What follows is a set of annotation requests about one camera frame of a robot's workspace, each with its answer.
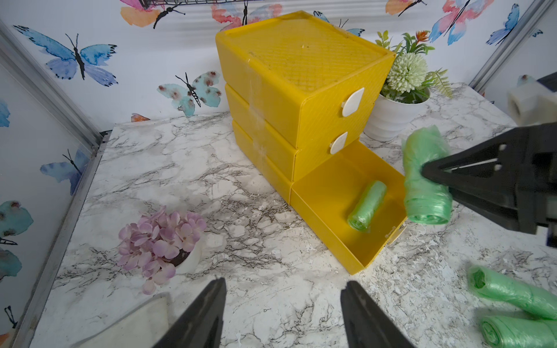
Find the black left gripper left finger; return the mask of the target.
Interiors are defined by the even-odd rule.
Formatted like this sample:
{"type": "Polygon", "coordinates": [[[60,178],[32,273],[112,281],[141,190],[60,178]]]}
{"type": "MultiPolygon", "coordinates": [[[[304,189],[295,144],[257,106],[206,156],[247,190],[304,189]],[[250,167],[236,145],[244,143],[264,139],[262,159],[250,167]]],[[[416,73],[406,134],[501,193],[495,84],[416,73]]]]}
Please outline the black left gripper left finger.
{"type": "Polygon", "coordinates": [[[223,330],[226,280],[212,280],[153,348],[218,348],[223,330]]]}

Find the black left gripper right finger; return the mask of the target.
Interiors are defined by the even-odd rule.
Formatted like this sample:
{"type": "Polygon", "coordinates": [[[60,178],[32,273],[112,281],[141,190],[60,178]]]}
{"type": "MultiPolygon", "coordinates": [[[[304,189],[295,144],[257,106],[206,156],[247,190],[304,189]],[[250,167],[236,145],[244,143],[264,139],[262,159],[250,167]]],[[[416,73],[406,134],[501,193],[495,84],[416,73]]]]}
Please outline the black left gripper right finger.
{"type": "Polygon", "coordinates": [[[348,281],[340,302],[349,348],[414,348],[357,281],[348,281]]]}

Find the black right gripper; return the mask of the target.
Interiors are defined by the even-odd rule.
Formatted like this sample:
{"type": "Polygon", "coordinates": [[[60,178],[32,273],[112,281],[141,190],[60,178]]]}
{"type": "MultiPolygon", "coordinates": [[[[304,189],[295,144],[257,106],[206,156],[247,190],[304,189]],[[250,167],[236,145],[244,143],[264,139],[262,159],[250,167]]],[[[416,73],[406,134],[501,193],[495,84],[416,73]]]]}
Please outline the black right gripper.
{"type": "Polygon", "coordinates": [[[556,247],[556,74],[537,80],[524,75],[516,89],[513,128],[456,155],[424,164],[423,177],[438,184],[471,184],[509,174],[519,166],[517,212],[453,188],[455,201],[510,231],[548,229],[556,247]]]}

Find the yellow plastic drawer unit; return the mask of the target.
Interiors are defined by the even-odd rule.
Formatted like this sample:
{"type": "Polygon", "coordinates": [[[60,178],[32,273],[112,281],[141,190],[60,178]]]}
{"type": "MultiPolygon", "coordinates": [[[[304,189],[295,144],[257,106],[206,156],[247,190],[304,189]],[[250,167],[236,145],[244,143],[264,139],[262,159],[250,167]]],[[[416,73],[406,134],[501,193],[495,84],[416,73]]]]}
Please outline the yellow plastic drawer unit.
{"type": "Polygon", "coordinates": [[[395,55],[306,12],[216,35],[236,143],[348,273],[406,220],[404,177],[361,143],[395,55]],[[348,225],[365,188],[387,194],[366,232],[348,225]]]}

